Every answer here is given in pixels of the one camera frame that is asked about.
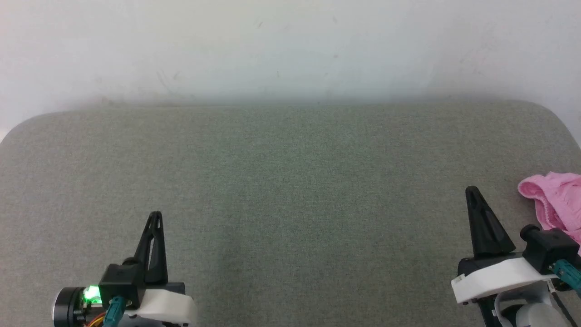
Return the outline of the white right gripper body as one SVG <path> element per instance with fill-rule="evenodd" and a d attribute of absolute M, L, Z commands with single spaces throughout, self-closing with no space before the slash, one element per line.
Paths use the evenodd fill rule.
<path fill-rule="evenodd" d="M 560 327 L 551 280 L 524 258 L 509 258 L 451 281 L 458 304 L 475 303 L 486 327 Z"/>

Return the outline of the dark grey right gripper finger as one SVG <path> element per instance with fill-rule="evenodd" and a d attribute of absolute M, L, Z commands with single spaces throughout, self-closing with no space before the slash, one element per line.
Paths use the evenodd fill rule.
<path fill-rule="evenodd" d="M 515 244 L 477 186 L 465 189 L 473 257 L 485 259 L 511 254 Z"/>

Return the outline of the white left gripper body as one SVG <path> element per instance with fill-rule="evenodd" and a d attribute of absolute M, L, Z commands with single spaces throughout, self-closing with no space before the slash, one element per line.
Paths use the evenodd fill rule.
<path fill-rule="evenodd" d="M 99 287 L 65 287 L 52 309 L 54 327 L 106 327 Z M 197 307 L 185 284 L 168 283 L 146 290 L 137 310 L 125 310 L 116 327 L 197 327 Z"/>

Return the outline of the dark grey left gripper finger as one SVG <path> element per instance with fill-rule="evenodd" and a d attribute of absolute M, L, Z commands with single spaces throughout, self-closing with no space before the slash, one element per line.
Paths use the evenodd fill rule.
<path fill-rule="evenodd" d="M 167 257 L 166 257 L 164 230 L 162 225 L 162 213 L 160 211 L 153 211 L 151 213 L 158 214 L 158 233 L 157 233 L 158 260 L 154 274 L 149 274 L 146 271 L 145 283 L 151 285 L 162 285 L 168 283 Z"/>
<path fill-rule="evenodd" d="M 150 213 L 134 255 L 149 274 L 154 274 L 158 260 L 157 233 L 158 214 Z"/>

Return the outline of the pink cloth garment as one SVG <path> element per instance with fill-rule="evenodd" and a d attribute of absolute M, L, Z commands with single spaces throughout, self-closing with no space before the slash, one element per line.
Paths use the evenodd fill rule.
<path fill-rule="evenodd" d="M 535 201 L 536 218 L 542 229 L 563 231 L 579 244 L 581 256 L 581 175 L 534 175 L 522 180 L 517 190 Z"/>

